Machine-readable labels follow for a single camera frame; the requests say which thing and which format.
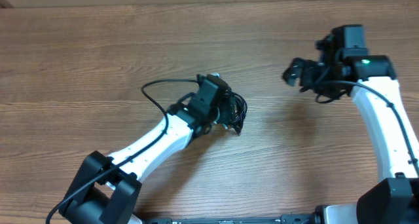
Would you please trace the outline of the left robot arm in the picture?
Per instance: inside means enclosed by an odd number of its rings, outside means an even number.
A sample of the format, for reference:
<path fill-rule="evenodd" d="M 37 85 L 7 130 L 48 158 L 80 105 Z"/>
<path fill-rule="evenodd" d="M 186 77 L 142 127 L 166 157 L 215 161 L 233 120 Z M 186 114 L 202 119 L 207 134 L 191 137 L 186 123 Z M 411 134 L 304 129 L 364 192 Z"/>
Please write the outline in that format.
<path fill-rule="evenodd" d="M 141 223 L 134 215 L 145 179 L 167 158 L 206 135 L 214 124 L 240 133 L 247 104 L 218 74 L 198 75 L 189 92 L 162 109 L 163 119 L 120 151 L 90 153 L 63 200 L 47 215 L 59 213 L 70 223 Z"/>

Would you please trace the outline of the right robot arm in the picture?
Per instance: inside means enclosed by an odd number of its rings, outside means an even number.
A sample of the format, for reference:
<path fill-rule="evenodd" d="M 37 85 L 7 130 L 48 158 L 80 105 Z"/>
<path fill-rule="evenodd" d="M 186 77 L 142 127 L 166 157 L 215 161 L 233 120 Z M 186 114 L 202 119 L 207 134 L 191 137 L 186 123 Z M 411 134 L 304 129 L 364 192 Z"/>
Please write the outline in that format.
<path fill-rule="evenodd" d="M 316 48 L 319 60 L 294 58 L 282 78 L 312 90 L 316 103 L 351 97 L 375 152 L 378 184 L 353 204 L 316 207 L 301 223 L 417 223 L 418 139 L 391 60 L 370 54 L 360 24 L 332 29 Z"/>

